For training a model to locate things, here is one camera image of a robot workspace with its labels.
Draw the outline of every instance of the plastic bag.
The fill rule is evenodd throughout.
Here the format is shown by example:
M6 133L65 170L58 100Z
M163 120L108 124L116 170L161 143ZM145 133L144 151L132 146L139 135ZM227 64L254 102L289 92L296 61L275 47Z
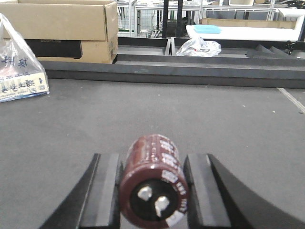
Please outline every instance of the plastic bag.
M0 20L0 102L48 94L43 66L1 13ZM4 29L10 40L4 39Z
M220 44L194 37L185 42L177 51L177 56L216 56L221 52Z

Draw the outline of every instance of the gray table surface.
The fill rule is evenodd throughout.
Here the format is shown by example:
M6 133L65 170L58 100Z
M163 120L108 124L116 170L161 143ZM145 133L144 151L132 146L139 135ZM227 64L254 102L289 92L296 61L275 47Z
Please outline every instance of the gray table surface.
M49 80L49 95L0 104L0 229L36 229L94 153L124 157L160 133L212 153L305 221L305 114L277 89ZM288 90L305 102L304 90Z

